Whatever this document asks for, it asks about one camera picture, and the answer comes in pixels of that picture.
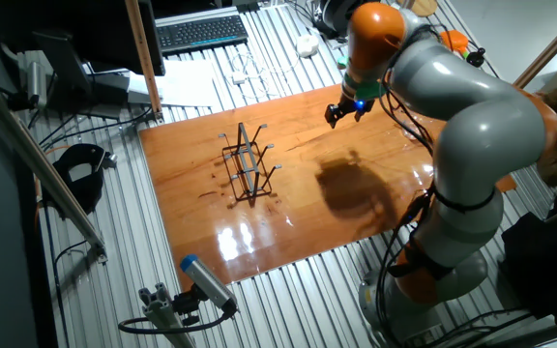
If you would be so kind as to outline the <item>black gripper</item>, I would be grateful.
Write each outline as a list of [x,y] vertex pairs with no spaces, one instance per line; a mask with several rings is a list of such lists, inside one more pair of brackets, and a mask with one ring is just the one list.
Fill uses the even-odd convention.
[[356,122],[369,113],[374,105],[374,100],[351,100],[342,96],[338,104],[328,104],[325,111],[326,122],[332,129],[336,127],[337,121],[341,118],[354,114]]

